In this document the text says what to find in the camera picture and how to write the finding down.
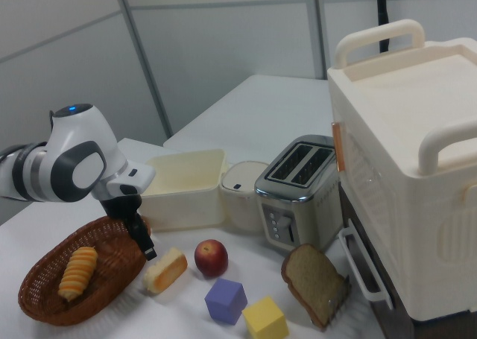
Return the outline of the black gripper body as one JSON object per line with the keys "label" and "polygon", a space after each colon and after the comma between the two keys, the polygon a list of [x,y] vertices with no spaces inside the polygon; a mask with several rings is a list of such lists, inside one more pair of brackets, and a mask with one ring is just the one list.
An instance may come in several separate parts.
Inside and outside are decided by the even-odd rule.
{"label": "black gripper body", "polygon": [[128,223],[140,218],[138,208],[142,204],[142,198],[138,194],[125,195],[101,200],[100,204],[108,217]]}

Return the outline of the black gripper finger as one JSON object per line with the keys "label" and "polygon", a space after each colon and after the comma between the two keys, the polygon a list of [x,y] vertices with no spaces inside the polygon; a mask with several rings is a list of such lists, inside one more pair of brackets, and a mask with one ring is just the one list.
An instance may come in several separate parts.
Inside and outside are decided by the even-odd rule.
{"label": "black gripper finger", "polygon": [[150,261],[157,257],[154,243],[150,237],[148,227],[139,214],[132,214],[125,220],[130,237],[136,242],[144,257]]}

